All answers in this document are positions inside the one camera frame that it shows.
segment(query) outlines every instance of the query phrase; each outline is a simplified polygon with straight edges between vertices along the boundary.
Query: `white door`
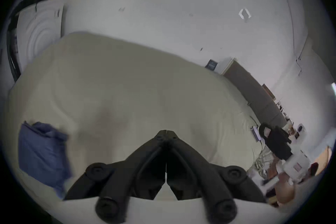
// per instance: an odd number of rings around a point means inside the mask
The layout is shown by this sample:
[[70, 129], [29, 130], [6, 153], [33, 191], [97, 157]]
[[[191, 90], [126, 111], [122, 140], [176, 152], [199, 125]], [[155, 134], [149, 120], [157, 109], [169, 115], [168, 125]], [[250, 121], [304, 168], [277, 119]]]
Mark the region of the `white door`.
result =
[[46, 0], [23, 9], [16, 27], [19, 67], [27, 64], [61, 38], [64, 0]]

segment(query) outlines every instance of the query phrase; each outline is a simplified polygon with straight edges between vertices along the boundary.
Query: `white wall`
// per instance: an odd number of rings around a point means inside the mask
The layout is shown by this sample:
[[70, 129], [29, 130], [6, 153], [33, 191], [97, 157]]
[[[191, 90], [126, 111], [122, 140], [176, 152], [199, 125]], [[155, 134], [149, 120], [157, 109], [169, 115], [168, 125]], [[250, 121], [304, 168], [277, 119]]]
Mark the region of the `white wall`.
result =
[[[244, 7], [252, 15], [246, 23], [238, 15]], [[293, 54], [286, 0], [68, 0], [63, 30], [133, 41], [202, 66], [235, 57], [269, 88]]]
[[[288, 3], [295, 56], [271, 91], [294, 120], [294, 126], [303, 123], [306, 127], [308, 134], [302, 147], [311, 152], [336, 125], [336, 96], [331, 91], [336, 35], [321, 0], [288, 0]], [[307, 33], [308, 38], [302, 43]]]
[[323, 137], [336, 126], [336, 96], [331, 89], [334, 82], [328, 68], [311, 49], [313, 41], [308, 37], [302, 53], [302, 72], [287, 84], [288, 90], [281, 99], [286, 113], [294, 120], [294, 126], [302, 123], [307, 136], [302, 149], [312, 152]]

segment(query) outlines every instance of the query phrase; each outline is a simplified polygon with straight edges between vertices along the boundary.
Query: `mattress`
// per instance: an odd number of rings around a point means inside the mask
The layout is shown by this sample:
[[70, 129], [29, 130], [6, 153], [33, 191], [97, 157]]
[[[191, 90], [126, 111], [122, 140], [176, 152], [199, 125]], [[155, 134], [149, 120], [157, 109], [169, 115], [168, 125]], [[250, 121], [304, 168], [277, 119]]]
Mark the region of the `mattress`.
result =
[[261, 151], [257, 120], [226, 78], [177, 56], [89, 33], [73, 33], [29, 64], [11, 89], [1, 124], [3, 152], [44, 209], [61, 200], [19, 169], [23, 121], [69, 135], [71, 185], [94, 162], [126, 159], [160, 130], [172, 130], [205, 159], [248, 169]]

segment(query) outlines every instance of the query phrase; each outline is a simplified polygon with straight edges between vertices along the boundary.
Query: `white bed sheet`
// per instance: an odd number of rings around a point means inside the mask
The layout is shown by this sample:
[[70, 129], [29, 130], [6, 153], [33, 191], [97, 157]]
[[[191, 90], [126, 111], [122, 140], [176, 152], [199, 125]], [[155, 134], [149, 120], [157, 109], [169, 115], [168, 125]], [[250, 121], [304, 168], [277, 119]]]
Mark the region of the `white bed sheet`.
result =
[[261, 151], [241, 93], [227, 79], [177, 56], [73, 33], [28, 65], [7, 100], [2, 146], [12, 172], [44, 209], [53, 189], [21, 171], [18, 133], [41, 121], [69, 135], [69, 188], [94, 162], [124, 160], [159, 130], [172, 130], [211, 163], [248, 169]]

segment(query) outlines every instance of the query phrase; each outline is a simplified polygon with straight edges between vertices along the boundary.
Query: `person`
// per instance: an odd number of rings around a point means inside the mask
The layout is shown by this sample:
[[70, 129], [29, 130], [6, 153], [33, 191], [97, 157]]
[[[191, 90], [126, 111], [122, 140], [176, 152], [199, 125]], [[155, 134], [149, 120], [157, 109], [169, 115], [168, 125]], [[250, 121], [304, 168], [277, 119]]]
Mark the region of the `person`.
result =
[[289, 134], [276, 126], [273, 128], [267, 123], [262, 123], [259, 127], [259, 134], [265, 140], [266, 146], [278, 159], [288, 160], [292, 155], [288, 144], [292, 143]]

